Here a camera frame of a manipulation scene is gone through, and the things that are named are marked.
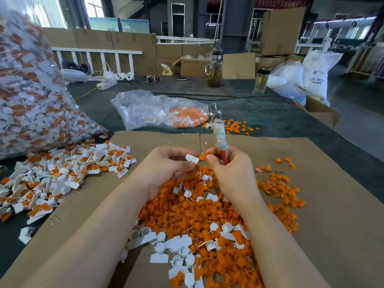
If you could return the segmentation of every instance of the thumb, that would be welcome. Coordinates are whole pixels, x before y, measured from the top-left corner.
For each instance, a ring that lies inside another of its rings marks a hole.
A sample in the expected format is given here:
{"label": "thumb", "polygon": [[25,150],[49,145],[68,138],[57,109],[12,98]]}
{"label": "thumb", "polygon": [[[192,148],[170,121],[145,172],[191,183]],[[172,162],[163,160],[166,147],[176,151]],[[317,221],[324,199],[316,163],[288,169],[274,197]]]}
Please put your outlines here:
{"label": "thumb", "polygon": [[216,172],[215,169],[220,168],[222,165],[220,159],[215,155],[207,155],[205,159],[207,160],[208,164],[211,165],[212,169],[214,169],[214,172]]}
{"label": "thumb", "polygon": [[194,162],[186,162],[183,160],[174,160],[173,161],[173,171],[174,172],[189,172],[194,170],[196,164]]}

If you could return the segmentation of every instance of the hand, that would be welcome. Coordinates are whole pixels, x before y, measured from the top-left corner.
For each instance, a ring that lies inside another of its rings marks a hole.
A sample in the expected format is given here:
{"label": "hand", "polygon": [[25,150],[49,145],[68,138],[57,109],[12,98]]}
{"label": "hand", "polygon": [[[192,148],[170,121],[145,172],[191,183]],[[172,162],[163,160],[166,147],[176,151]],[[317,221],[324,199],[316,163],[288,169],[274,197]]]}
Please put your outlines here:
{"label": "hand", "polygon": [[212,147],[207,152],[210,155],[206,156],[206,160],[215,172],[221,191],[231,203],[240,208],[251,198],[262,201],[253,165],[247,154],[230,145],[228,147],[230,163],[224,166],[220,161],[221,154],[217,147]]}
{"label": "hand", "polygon": [[148,192],[148,198],[153,199],[159,193],[159,187],[171,178],[181,178],[190,175],[196,164],[187,162],[187,154],[198,157],[193,150],[181,147],[156,147],[137,166],[129,176],[141,191]]}

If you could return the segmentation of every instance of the table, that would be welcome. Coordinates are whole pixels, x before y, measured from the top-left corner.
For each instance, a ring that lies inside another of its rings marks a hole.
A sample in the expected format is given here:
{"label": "table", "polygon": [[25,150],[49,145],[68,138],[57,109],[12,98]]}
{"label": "table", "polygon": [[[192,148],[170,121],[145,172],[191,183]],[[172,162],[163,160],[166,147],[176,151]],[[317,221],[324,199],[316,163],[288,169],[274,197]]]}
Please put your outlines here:
{"label": "table", "polygon": [[[159,84],[153,85],[135,83],[137,89],[160,91],[159,89],[169,89],[167,83],[171,83],[167,78],[162,78]],[[208,92],[206,79],[193,79],[195,89],[190,84],[185,87],[183,82],[173,82],[173,93],[193,93],[206,94],[210,97],[199,97],[200,99],[216,99],[212,96],[220,94],[218,90]],[[97,82],[86,84],[71,84],[68,89],[74,98],[82,96],[90,89],[94,88]],[[253,80],[226,80],[221,93],[223,96],[245,97],[252,95]],[[115,131],[124,130],[122,119],[113,108],[110,100],[118,92],[130,91],[132,84],[119,82],[116,86],[105,91],[94,91],[78,102],[81,110],[91,119],[102,124],[110,130],[112,136]],[[331,159],[333,159],[351,177],[358,181],[365,189],[372,193],[377,199],[384,203],[384,185],[382,184],[382,174],[384,173],[384,162],[373,157],[360,149],[350,141],[346,140],[335,131],[322,124],[305,111],[300,110],[291,102],[279,98],[278,94],[270,89],[266,90],[265,96],[257,98],[234,99],[230,101],[216,101],[217,107],[224,114],[224,119],[234,121],[247,121],[247,126],[255,129],[252,136],[260,137],[307,137]],[[202,127],[173,129],[164,127],[143,127],[137,131],[157,131],[163,133],[210,133],[210,129]],[[12,172],[13,165],[18,159],[3,160],[0,164],[9,168],[8,173]],[[2,261],[0,261],[0,277],[7,271],[18,254],[24,248],[24,244],[17,238],[20,229],[25,227],[27,216],[21,215],[13,217],[11,220],[0,224],[0,246],[3,248]],[[42,221],[35,222],[36,227],[40,227]]]}

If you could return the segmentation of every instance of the black lid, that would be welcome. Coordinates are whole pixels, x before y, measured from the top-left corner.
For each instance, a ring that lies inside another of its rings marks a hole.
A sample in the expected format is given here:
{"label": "black lid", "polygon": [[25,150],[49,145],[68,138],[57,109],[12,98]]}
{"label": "black lid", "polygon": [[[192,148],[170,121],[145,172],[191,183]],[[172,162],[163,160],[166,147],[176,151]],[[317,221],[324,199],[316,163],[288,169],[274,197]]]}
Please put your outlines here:
{"label": "black lid", "polygon": [[270,67],[259,67],[257,73],[261,75],[269,75],[271,73],[271,70],[272,69]]}

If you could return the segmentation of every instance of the glass jug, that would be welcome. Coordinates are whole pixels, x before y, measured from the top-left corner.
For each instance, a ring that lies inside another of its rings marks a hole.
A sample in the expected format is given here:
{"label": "glass jug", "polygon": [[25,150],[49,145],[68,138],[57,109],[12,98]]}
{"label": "glass jug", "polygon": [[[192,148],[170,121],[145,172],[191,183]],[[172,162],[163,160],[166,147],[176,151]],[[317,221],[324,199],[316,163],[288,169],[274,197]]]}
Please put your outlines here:
{"label": "glass jug", "polygon": [[212,59],[209,64],[205,66],[205,73],[208,76],[208,86],[213,88],[220,87],[221,75],[223,71],[223,50],[221,48],[214,48],[212,52]]}

